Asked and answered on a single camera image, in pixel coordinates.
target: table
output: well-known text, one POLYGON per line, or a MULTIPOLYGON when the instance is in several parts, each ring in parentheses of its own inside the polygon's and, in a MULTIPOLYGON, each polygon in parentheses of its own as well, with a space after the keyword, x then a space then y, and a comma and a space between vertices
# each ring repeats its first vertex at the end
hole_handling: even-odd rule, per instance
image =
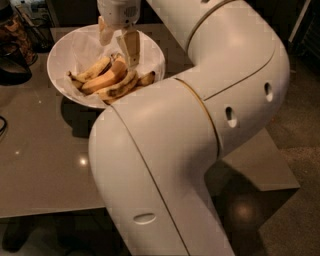
MULTIPOLYGON (((52 34, 58 40, 72 29, 53 28, 52 34)), ((160 45, 166 77, 192 66, 164 25, 138 25, 138 29, 160 45)), ((0 85, 0 115, 8 120, 0 137, 0 218, 104 207, 88 162, 88 134, 99 112, 63 97, 48 78, 48 54, 38 55, 28 82, 0 85)), ((265 130, 223 162, 261 190, 299 187, 265 130)), ((212 194, 224 184, 225 172, 219 163, 209 170, 212 194)))

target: dark floor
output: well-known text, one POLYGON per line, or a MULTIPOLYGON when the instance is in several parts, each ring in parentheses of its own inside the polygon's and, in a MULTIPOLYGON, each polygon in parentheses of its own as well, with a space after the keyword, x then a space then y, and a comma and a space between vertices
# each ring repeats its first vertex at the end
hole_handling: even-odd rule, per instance
MULTIPOLYGON (((310 58, 291 56, 290 62, 286 99, 266 128, 301 188, 260 192, 236 174, 230 179, 213 201, 236 255, 320 255, 320 72, 310 58)), ((35 216, 28 241, 13 255, 94 255, 68 254, 70 244, 94 248, 96 255, 128 255, 103 209, 72 214, 71 243, 61 246, 54 228, 65 217, 35 216)), ((0 222, 0 238, 7 221, 0 222)))

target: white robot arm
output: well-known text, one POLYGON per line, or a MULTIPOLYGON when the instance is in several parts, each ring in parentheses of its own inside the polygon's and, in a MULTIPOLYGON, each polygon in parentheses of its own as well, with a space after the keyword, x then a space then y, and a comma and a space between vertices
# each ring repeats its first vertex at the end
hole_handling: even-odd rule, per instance
POLYGON ((95 182, 132 255, 233 255, 204 174, 276 113, 287 53, 242 0, 148 2, 194 67, 100 115, 89 141, 95 182))

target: cooked banana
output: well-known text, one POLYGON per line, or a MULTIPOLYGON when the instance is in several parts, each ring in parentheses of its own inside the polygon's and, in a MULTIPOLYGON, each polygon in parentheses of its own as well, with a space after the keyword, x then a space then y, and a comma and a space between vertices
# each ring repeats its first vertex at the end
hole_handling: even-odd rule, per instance
POLYGON ((117 84, 96 91, 99 97, 110 104, 114 99, 124 96, 138 82, 139 76, 136 70, 130 70, 126 77, 117 84))
POLYGON ((80 81, 78 81, 78 80, 73 80, 72 78, 71 78, 71 83, 74 85, 74 87, 76 87, 78 90, 80 90, 81 89, 81 87, 82 87, 82 85, 83 85, 83 83, 81 83, 80 81))
POLYGON ((111 67, 111 58, 105 56, 100 60, 95 62, 91 67, 89 67, 86 71, 81 72, 78 75, 73 75, 71 71, 67 72, 67 75, 72 80, 77 80, 81 83, 86 83, 99 75, 105 73, 111 67))
POLYGON ((154 83, 156 72, 151 71, 139 78, 137 86, 148 86, 154 83))
POLYGON ((118 56, 106 73, 86 82, 82 86, 81 91, 85 94, 94 93, 97 90, 118 83, 126 76, 126 74, 126 61, 122 56, 118 56))

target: black cable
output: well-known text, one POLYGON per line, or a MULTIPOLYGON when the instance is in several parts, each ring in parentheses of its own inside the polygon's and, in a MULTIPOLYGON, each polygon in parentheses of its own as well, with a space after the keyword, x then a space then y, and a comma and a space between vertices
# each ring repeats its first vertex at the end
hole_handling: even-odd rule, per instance
POLYGON ((8 122, 7 122, 7 120, 4 118, 4 117, 2 117, 2 116, 0 116, 0 119, 2 120, 2 122, 3 122, 3 124, 2 124, 2 126, 0 127, 0 136, 4 133, 4 131, 6 130, 6 128, 7 128, 7 126, 8 126, 8 122))

